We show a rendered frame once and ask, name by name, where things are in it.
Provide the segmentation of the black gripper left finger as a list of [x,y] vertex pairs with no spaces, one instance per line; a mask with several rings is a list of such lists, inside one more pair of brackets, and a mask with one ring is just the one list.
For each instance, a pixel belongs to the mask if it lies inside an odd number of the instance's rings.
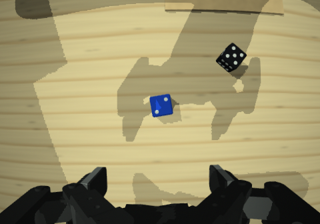
[[45,185],[28,190],[0,213],[0,224],[134,224],[128,212],[104,198],[106,167],[96,167],[62,190],[51,193]]

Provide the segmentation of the black die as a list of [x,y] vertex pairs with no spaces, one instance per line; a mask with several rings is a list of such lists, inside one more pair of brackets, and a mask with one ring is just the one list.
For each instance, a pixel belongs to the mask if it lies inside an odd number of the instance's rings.
[[238,48],[236,44],[231,43],[216,59],[216,62],[227,72],[231,72],[238,68],[246,56],[247,54]]

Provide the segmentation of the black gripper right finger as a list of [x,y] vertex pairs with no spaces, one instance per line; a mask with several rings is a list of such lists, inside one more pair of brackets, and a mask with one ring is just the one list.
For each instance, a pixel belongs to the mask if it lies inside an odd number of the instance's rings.
[[[320,212],[276,181],[264,189],[252,188],[220,165],[209,166],[211,194],[198,206],[190,206],[176,218],[176,224],[320,224]],[[243,213],[243,214],[242,214]]]

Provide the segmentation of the blue die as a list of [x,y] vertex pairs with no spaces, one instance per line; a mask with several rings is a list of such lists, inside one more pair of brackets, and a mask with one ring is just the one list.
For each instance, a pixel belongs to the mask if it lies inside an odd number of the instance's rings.
[[150,97],[151,111],[153,117],[172,115],[173,108],[170,94]]

